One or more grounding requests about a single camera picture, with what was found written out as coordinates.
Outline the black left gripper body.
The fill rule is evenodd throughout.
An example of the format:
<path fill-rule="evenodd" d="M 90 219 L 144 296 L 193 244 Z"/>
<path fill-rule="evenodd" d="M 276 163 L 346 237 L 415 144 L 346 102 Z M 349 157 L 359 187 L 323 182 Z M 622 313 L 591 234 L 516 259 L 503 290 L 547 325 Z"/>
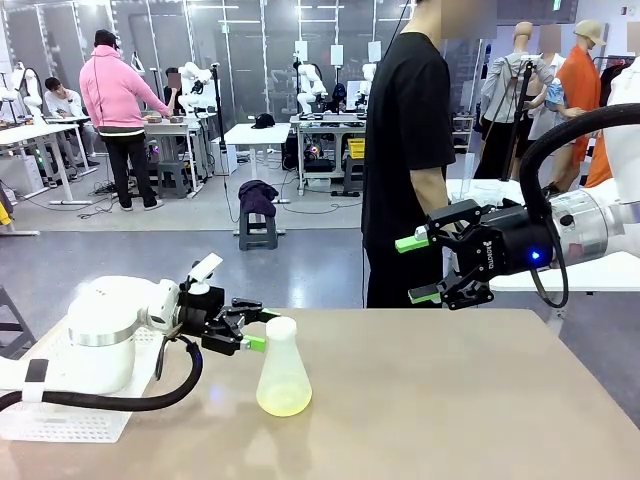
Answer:
<path fill-rule="evenodd" d="M 226 319 L 225 290 L 219 287 L 210 287 L 205 293 L 195 293 L 194 290 L 194 285 L 189 290 L 181 285 L 178 295 L 179 332 L 200 340 L 208 330 L 236 333 L 236 327 Z"/>

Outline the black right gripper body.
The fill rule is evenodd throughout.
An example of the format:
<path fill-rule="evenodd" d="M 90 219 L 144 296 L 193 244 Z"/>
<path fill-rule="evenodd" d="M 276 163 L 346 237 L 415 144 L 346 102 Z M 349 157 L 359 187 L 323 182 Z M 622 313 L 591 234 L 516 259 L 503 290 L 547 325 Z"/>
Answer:
<path fill-rule="evenodd" d="M 556 257 L 556 230 L 532 219 L 525 206 L 483 208 L 481 217 L 483 275 L 504 276 L 551 265 Z"/>

